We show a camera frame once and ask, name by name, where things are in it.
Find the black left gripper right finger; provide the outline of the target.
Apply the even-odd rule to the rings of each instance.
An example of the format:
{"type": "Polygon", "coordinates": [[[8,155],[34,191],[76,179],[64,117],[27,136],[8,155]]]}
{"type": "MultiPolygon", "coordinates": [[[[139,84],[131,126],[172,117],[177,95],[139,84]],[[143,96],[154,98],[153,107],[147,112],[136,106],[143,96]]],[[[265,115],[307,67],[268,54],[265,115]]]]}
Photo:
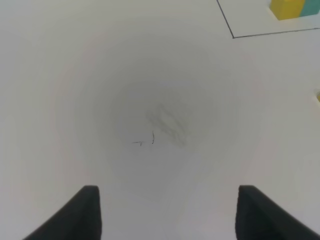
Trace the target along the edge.
{"type": "Polygon", "coordinates": [[[235,216],[238,240],[318,240],[320,235],[298,221],[253,185],[238,188],[235,216]]]}

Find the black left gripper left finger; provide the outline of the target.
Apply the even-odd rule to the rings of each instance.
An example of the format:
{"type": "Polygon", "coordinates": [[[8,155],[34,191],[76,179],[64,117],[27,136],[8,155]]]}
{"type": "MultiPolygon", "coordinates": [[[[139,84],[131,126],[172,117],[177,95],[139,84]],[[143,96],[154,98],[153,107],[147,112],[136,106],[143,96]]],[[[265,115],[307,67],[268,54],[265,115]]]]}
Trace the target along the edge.
{"type": "Polygon", "coordinates": [[[100,240],[102,213],[96,185],[82,187],[59,211],[26,240],[100,240]]]}

